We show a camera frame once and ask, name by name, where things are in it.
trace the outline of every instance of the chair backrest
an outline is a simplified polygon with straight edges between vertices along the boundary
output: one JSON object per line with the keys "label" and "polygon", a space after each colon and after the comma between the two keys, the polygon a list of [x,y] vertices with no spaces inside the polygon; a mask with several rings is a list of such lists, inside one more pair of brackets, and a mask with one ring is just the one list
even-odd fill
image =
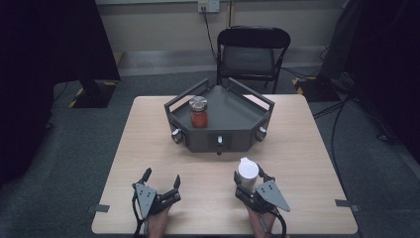
{"label": "chair backrest", "polygon": [[279,28],[235,26],[223,30],[217,45],[240,48],[284,49],[290,45],[290,36]]}

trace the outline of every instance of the wooden table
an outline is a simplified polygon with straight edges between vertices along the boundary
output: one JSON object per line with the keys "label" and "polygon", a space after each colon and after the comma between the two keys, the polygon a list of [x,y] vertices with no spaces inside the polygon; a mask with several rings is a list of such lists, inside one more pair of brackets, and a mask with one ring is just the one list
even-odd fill
{"label": "wooden table", "polygon": [[[291,211],[280,210],[288,234],[354,234],[358,230],[306,100],[301,95],[267,95],[275,102],[266,138],[246,153],[191,153],[176,145],[163,105],[173,96],[141,96],[134,101],[108,176],[92,230],[131,234],[136,230],[132,183],[147,168],[147,185],[172,189],[180,175],[181,201],[172,206],[166,234],[252,234],[248,212],[235,198],[234,170],[240,158],[257,162],[276,178]],[[280,222],[274,234],[281,233]]]}

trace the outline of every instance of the white cup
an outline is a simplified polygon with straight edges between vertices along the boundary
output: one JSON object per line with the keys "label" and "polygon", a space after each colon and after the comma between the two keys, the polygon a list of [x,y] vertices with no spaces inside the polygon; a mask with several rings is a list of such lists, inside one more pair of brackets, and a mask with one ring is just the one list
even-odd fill
{"label": "white cup", "polygon": [[259,175],[259,166],[257,163],[250,161],[247,157],[241,158],[241,163],[238,166],[238,174],[241,178],[241,185],[248,191],[254,191],[254,185]]}

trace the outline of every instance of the black equipment case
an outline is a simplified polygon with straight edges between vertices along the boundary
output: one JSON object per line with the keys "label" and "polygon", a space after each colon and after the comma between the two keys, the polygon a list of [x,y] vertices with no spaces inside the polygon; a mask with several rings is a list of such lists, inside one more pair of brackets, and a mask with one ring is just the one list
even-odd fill
{"label": "black equipment case", "polygon": [[[252,98],[235,88],[241,88]],[[190,119],[188,100],[170,110],[178,101],[191,95],[207,99],[207,128],[194,128]],[[255,103],[260,101],[266,108]],[[171,137],[176,144],[183,144],[191,152],[246,152],[255,142],[261,142],[268,127],[274,102],[229,78],[227,85],[210,86],[203,79],[164,105]]]}

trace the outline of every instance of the electrical outlet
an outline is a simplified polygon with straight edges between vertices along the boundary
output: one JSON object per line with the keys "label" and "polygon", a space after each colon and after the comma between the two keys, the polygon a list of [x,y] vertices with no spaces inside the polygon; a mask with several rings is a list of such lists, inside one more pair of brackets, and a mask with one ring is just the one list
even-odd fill
{"label": "electrical outlet", "polygon": [[198,12],[208,12],[208,1],[207,0],[199,0],[198,1]]}
{"label": "electrical outlet", "polygon": [[218,13],[220,11],[220,0],[209,0],[207,12]]}

